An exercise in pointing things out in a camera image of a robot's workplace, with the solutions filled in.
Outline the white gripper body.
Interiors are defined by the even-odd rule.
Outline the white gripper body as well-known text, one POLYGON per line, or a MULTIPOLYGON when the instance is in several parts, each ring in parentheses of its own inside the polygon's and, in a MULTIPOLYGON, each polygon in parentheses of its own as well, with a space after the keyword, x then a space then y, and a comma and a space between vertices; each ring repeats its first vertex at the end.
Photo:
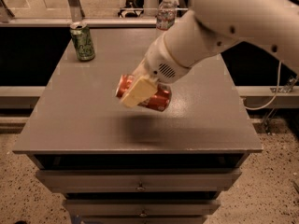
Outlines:
POLYGON ((164 35, 160 35, 147 50, 133 71, 134 76, 149 75, 159 82, 170 84, 187 75, 190 68, 180 65, 170 53, 164 35))

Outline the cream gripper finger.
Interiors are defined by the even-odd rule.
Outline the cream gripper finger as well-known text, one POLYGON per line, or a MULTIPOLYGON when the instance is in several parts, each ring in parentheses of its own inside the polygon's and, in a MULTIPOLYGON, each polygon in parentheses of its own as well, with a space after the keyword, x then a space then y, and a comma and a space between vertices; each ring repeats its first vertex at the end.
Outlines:
POLYGON ((129 76, 129 87, 124 92, 121 103, 126 107, 134 107, 149 99, 158 90, 156 78, 150 76, 129 76))

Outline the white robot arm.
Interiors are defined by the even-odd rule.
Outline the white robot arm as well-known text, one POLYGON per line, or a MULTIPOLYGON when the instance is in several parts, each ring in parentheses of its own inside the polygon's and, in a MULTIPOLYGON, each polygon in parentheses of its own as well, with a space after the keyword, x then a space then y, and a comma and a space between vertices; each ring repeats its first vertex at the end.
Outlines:
POLYGON ((299 73, 299 0, 189 0, 188 11, 149 46, 121 98, 148 100, 197 63, 248 42, 299 73))

